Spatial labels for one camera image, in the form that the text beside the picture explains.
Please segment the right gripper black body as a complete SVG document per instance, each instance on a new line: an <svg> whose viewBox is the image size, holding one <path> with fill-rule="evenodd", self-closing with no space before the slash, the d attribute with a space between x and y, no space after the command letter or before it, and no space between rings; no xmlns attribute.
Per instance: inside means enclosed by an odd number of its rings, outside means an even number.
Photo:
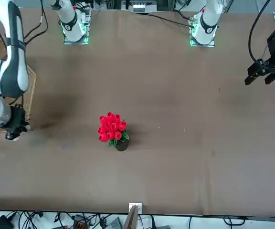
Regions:
<svg viewBox="0 0 275 229"><path fill-rule="evenodd" d="M25 119L25 114L22 106L11 106L11 117L5 124L6 140L15 140L22 132L29 130L29 123Z"/></svg>

